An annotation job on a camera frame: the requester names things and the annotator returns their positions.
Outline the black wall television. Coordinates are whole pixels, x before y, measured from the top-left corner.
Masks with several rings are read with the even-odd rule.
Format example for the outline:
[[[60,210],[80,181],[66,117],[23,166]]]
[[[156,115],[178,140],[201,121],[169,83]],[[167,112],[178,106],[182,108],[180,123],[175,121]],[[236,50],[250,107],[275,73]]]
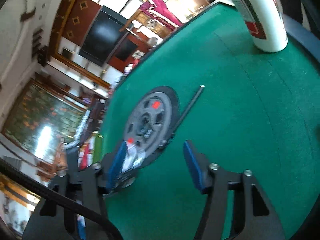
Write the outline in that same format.
[[[102,67],[107,59],[115,53],[121,61],[125,61],[137,49],[137,45],[129,40],[129,24],[124,31],[127,19],[112,9],[103,6],[89,29],[81,46],[79,55]]]

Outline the dark mahjong table white legs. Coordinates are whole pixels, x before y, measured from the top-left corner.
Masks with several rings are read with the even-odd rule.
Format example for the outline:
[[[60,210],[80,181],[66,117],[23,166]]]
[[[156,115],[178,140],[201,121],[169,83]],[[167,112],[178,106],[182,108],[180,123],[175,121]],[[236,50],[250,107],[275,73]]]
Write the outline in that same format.
[[[83,145],[84,142],[89,138],[89,136],[94,132],[98,131],[100,124],[105,113],[106,100],[95,99],[86,113],[81,119],[80,125],[74,136],[74,142],[76,145]]]

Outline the large white bottle red cap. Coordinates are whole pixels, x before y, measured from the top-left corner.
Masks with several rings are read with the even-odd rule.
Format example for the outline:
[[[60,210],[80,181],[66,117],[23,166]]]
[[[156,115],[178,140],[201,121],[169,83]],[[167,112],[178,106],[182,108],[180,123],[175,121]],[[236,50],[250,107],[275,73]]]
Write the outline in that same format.
[[[287,46],[287,33],[276,0],[244,0],[252,9],[257,34],[252,34],[254,44],[268,53],[276,53]]]

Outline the gold-edged white tray box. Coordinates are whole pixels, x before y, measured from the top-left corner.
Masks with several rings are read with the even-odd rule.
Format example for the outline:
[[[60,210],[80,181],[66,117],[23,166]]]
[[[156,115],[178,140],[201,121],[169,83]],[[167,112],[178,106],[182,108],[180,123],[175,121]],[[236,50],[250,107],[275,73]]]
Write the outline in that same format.
[[[103,136],[94,131],[78,152],[78,168],[83,170],[86,167],[101,160],[103,148]]]

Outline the wooden chair with magenta cloth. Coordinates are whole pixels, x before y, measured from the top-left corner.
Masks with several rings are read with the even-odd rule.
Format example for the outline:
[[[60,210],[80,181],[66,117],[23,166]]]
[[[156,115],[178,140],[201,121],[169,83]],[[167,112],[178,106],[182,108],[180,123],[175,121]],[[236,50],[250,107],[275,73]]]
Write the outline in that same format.
[[[120,29],[129,28],[130,23],[137,21],[164,39],[183,23],[167,8],[163,0],[147,0],[127,20]]]

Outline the floral wall painting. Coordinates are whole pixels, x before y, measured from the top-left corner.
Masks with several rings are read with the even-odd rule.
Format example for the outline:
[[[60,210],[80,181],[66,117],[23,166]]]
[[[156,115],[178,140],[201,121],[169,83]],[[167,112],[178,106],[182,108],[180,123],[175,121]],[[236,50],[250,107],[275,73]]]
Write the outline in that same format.
[[[2,133],[25,152],[52,164],[60,142],[73,141],[84,113],[31,80],[12,106]]]

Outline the round grey table centre console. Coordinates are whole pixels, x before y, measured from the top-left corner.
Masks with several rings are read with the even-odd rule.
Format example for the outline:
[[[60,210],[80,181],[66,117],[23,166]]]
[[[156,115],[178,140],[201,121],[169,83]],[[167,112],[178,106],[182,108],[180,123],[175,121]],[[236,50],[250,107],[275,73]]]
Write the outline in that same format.
[[[141,167],[150,165],[161,155],[179,117],[178,96],[169,86],[150,90],[137,103],[126,122],[123,139],[145,151]]]

